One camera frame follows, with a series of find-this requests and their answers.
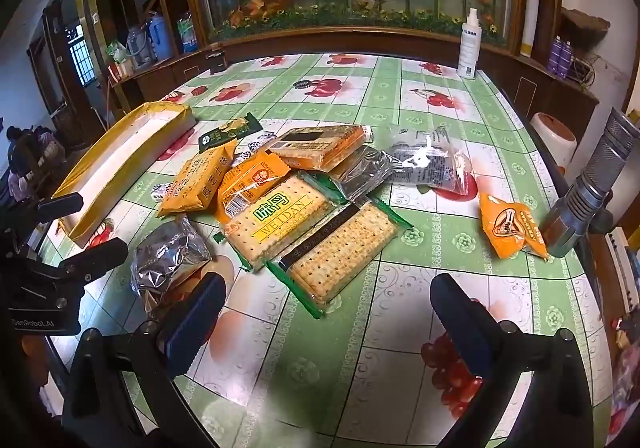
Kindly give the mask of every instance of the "water jug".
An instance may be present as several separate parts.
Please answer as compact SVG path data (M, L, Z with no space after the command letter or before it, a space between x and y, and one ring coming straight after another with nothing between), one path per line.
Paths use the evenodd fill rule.
M144 69L156 61L156 56L146 31L135 25L129 28L127 55L133 58L133 63L137 70Z
M151 41L154 43L158 60L171 58L174 54L169 40L171 37L167 31L164 18L160 15L156 14L151 18L151 22L149 22L149 34L151 35Z

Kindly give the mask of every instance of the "white spray bottle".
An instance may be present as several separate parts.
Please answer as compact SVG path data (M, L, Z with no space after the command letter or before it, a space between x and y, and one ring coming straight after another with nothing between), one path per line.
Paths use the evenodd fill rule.
M462 24L460 38L460 58L458 58L458 76L472 80L476 77L476 62L480 54L480 39L482 27L478 23L478 12L475 8L469 10L466 24Z

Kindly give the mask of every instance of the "orange snack package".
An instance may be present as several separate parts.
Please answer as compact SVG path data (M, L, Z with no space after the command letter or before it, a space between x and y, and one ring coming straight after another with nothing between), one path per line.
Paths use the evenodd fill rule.
M227 224L287 173L286 163L269 150L260 150L229 170L216 196L215 216L220 224Z
M205 210L231 165L237 145L234 139L189 159L164 194L156 217Z
M526 204L507 203L481 193L480 213L482 229L500 258L509 258L520 250L548 258L542 234Z

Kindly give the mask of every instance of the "power strip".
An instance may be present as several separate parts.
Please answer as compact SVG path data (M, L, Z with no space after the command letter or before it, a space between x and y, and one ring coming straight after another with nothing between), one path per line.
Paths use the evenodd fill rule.
M631 312L640 304L638 288L634 279L634 272L627 256L628 242L622 228L615 228L611 233L605 235L611 258L616 266L616 274L620 282L620 292L625 306L625 313Z

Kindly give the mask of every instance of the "green checkered tablecloth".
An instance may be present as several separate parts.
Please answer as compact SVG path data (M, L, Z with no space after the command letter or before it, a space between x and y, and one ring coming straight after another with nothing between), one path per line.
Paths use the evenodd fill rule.
M293 88L299 80L314 84ZM526 203L537 222L557 198L526 129L482 72L468 81L454 69L413 60L272 57L205 72L170 99L192 107L194 131L142 175L98 230L121 237L130 251L161 222L154 218L153 184L170 181L196 154L200 134L247 112L278 134L332 122L369 124L378 144L394 124L417 130L444 124L462 141L479 189ZM227 244L213 246L228 259L236 282L213 336L177 384L220 446L436 445L455 420L420 353L444 332L429 299L430 281L441 271L452 273L498 320L512 320L524 332L553 334L562 326L575 333L593 399L596 445L602 446L612 392L609 351L575 253L549 263L525 253L499 260L482 233L477 196L456 200L391 183L379 192L415 228L395 238L321 320L313 320L270 272L243 272ZM218 230L213 217L201 212L190 219L212 242ZM44 260L57 265L78 251L54 222ZM87 286L83 329L133 331L145 319L129 287L130 260ZM68 364L78 337L54 340ZM153 420L135 377L126 379L137 409ZM509 433L529 383L524 374L492 446Z

